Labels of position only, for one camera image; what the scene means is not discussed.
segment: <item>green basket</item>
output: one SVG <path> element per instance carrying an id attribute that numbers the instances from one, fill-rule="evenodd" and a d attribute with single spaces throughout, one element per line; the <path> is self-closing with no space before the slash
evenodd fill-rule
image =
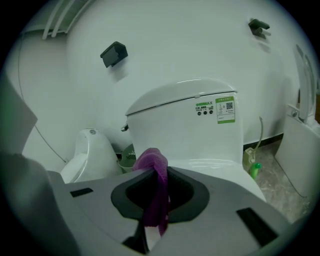
<path id="1" fill-rule="evenodd" d="M 126 174 L 132 172 L 132 167 L 136 161 L 134 145 L 131 144 L 121 152 L 121 161 L 119 161 L 118 164 L 122 168 L 123 173 Z"/>

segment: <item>toilet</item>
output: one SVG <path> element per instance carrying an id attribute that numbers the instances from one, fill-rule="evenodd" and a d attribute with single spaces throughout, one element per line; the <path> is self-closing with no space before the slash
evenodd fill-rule
<path id="1" fill-rule="evenodd" d="M 308 56 L 296 45 L 294 56 L 300 82 L 300 103 L 288 104 L 283 139 L 275 155 L 295 190 L 303 197 L 320 187 L 320 125 L 316 115 L 316 77 Z"/>
<path id="2" fill-rule="evenodd" d="M 158 148 L 171 167 L 231 181 L 265 201 L 242 165 L 237 91 L 226 82 L 192 79 L 158 87 L 125 115 L 137 158 L 148 148 Z"/>
<path id="3" fill-rule="evenodd" d="M 64 183 L 103 179 L 122 173 L 117 161 L 104 134 L 96 129 L 83 129 L 76 138 L 74 158 L 60 174 Z"/>

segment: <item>purple towel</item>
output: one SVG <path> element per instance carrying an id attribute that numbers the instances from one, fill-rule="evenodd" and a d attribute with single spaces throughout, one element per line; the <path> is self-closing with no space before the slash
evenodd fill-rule
<path id="1" fill-rule="evenodd" d="M 153 200 L 143 214 L 143 223 L 145 227 L 159 228 L 162 236 L 168 226 L 168 160 L 160 153 L 157 148 L 148 148 L 135 162 L 132 170 L 145 168 L 154 168 L 158 173 L 158 187 Z"/>

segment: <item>label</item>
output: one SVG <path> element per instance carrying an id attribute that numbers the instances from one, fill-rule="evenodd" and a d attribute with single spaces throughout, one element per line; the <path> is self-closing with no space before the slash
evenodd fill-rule
<path id="1" fill-rule="evenodd" d="M 211 115 L 214 112 L 214 104 L 212 101 L 200 102 L 195 104 L 195 111 L 198 116 Z"/>
<path id="2" fill-rule="evenodd" d="M 215 104 L 218 124 L 234 123 L 236 121 L 235 100 L 233 96 L 216 98 Z"/>

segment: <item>tiled floor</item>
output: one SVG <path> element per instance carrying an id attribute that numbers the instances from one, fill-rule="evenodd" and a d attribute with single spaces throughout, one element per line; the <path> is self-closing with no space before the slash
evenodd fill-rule
<path id="1" fill-rule="evenodd" d="M 300 196 L 275 159 L 281 141 L 262 146 L 256 152 L 261 163 L 256 182 L 270 205 L 282 213 L 290 223 L 306 216 L 313 208 L 314 198 Z"/>

